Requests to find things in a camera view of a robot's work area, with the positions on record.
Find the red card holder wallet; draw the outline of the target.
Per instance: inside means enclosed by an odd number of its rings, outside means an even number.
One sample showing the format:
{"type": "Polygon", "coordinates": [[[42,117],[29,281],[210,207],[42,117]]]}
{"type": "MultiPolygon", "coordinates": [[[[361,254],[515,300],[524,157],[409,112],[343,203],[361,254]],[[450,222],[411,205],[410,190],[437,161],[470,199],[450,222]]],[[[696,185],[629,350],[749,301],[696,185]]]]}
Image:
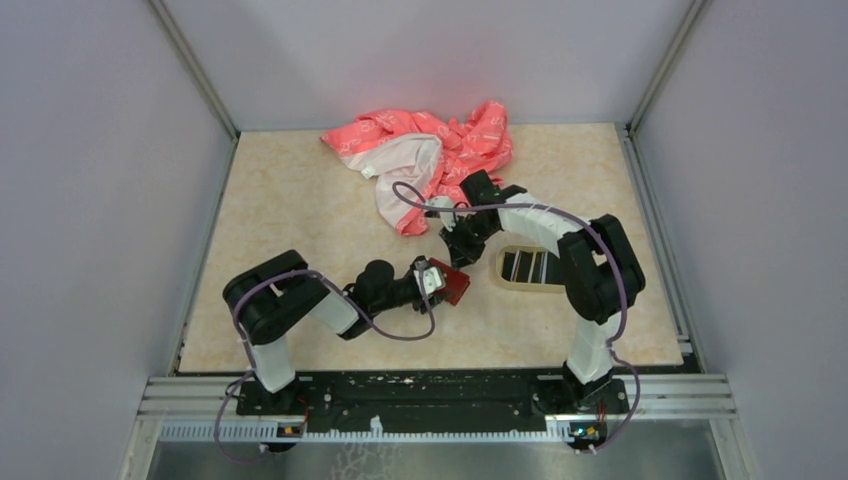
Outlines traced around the red card holder wallet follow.
{"type": "Polygon", "coordinates": [[[432,297],[438,303],[447,302],[451,306],[457,306],[470,286],[470,277],[462,271],[435,258],[429,258],[429,262],[440,270],[445,280],[445,286],[437,289],[432,294],[432,297]]]}

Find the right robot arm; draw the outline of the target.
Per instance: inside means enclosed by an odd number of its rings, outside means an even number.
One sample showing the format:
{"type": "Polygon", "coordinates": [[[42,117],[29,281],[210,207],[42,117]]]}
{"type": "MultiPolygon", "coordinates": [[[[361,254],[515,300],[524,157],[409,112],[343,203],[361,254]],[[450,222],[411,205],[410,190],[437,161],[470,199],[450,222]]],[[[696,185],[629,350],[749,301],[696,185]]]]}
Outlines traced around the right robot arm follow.
{"type": "Polygon", "coordinates": [[[498,187],[484,171],[467,177],[468,202],[434,197],[440,236],[453,267],[480,259],[498,232],[519,235],[553,255],[564,292],[576,313],[573,345],[564,363],[563,398],[576,412],[590,411],[611,380],[614,343],[623,335],[630,308],[646,286],[643,269],[619,219],[585,219],[544,203],[518,185],[498,187]]]}

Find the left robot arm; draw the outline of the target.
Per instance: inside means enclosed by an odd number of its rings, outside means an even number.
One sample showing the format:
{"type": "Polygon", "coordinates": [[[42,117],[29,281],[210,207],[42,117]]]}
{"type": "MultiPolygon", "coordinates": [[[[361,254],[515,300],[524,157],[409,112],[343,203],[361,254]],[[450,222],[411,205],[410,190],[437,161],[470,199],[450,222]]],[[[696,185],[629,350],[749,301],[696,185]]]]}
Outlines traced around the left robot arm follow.
{"type": "Polygon", "coordinates": [[[375,318],[389,310],[409,306],[431,315],[441,303],[455,306],[469,285],[469,276],[460,270],[419,256],[402,276],[389,262],[373,260],[353,283],[340,288],[289,250],[233,278],[222,297],[249,372],[262,387],[261,401],[285,414],[300,399],[287,335],[301,320],[311,317],[352,340],[374,329],[375,318]]]}

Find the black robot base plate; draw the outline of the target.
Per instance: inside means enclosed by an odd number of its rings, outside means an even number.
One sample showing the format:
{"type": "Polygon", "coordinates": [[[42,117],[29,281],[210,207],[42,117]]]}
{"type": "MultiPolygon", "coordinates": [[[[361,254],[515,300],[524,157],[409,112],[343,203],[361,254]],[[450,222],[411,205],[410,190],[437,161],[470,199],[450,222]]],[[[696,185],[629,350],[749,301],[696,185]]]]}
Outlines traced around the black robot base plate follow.
{"type": "Polygon", "coordinates": [[[630,399],[620,379],[585,399],[554,369],[304,372],[278,393],[256,380],[236,395],[241,416],[297,415],[309,433],[459,434],[540,432],[549,415],[595,420],[625,414],[630,399]]]}

